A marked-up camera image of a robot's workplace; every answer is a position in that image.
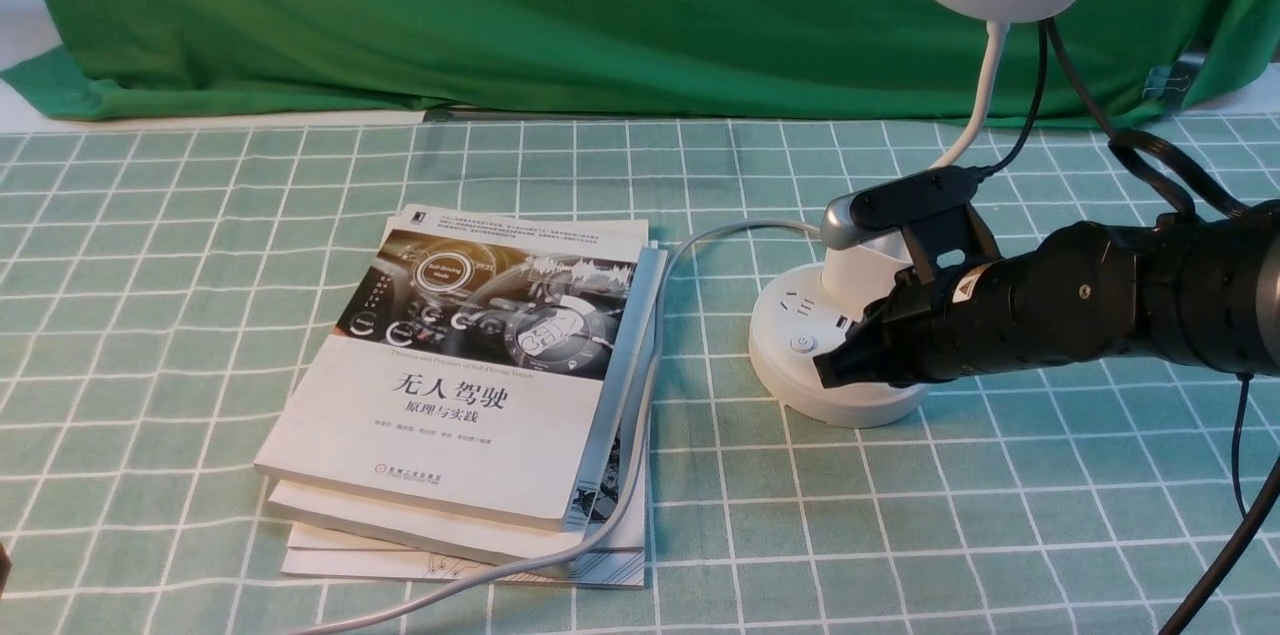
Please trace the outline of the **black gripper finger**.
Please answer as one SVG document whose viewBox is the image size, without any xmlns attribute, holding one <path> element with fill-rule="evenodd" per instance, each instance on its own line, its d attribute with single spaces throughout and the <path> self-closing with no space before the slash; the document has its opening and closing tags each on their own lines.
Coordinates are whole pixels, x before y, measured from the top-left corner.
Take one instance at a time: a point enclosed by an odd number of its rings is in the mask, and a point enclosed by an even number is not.
<svg viewBox="0 0 1280 635">
<path fill-rule="evenodd" d="M 815 371 L 824 389 L 835 389 L 863 383 L 900 387 L 900 371 L 884 339 L 882 310 L 865 312 L 846 334 L 844 342 L 813 358 Z"/>
</svg>

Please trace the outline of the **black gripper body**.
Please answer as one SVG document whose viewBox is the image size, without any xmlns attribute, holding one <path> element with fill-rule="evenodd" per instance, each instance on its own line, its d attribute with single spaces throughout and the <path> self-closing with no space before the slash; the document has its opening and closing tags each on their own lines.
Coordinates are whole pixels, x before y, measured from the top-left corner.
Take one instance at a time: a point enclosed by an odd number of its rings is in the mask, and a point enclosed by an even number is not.
<svg viewBox="0 0 1280 635">
<path fill-rule="evenodd" d="M 983 262 L 928 284 L 913 268 L 896 271 L 872 329 L 869 380 L 906 387 L 1050 366 L 1048 338 L 1034 323 L 1043 303 L 1034 279 L 1048 260 Z"/>
</svg>

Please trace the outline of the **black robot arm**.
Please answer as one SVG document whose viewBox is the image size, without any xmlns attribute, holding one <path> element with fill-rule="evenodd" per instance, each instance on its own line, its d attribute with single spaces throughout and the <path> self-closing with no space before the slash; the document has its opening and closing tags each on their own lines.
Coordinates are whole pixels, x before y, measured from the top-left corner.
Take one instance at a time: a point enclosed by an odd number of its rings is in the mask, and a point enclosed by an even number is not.
<svg viewBox="0 0 1280 635">
<path fill-rule="evenodd" d="M 904 270 L 841 344 L 826 388 L 950 383 L 1106 358 L 1277 375 L 1277 202 L 1153 228 L 1074 221 L 1033 251 Z"/>
</svg>

